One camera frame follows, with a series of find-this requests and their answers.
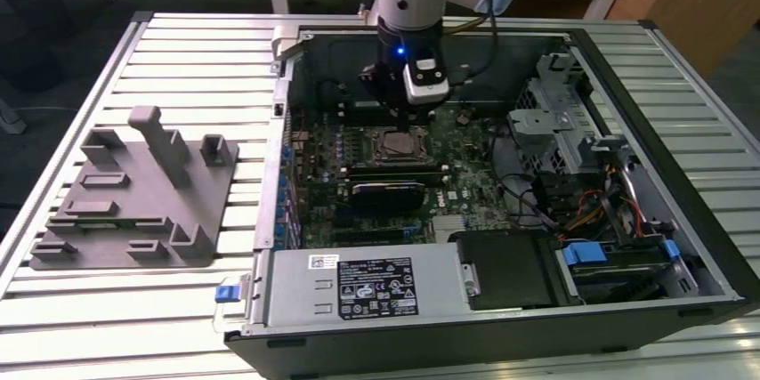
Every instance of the sticker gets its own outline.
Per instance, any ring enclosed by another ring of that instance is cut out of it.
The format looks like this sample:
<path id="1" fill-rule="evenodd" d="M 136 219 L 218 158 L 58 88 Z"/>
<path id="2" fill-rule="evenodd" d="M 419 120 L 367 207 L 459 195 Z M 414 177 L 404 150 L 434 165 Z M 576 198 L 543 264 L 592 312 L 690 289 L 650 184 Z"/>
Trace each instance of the sticker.
<path id="1" fill-rule="evenodd" d="M 338 262 L 338 289 L 346 320 L 419 314 L 411 258 Z"/>
<path id="2" fill-rule="evenodd" d="M 338 254 L 310 255 L 310 269 L 335 269 L 340 256 Z"/>

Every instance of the metal workbench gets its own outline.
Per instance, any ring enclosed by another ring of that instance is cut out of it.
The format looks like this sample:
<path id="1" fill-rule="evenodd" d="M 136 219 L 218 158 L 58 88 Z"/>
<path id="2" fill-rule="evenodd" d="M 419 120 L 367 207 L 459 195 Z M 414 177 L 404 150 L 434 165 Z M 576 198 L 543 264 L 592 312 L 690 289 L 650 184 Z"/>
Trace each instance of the metal workbench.
<path id="1" fill-rule="evenodd" d="M 155 14 L 130 25 L 82 111 L 0 246 L 3 378 L 259 378 L 227 349 L 214 320 L 242 320 L 244 304 L 214 302 L 215 286 L 252 267 L 264 172 L 276 26 L 362 25 L 355 17 Z M 503 20 L 504 26 L 584 27 L 614 66 L 755 271 L 760 271 L 760 152 L 659 31 L 636 22 Z M 126 124 L 130 108 L 159 105 L 186 140 L 222 133 L 242 156 L 218 257 L 202 269 L 34 271 L 28 249 L 60 204 L 95 126 Z M 612 130 L 610 110 L 600 108 Z M 362 376 L 444 379 L 758 378 L 756 313 L 696 327 L 639 351 Z"/>

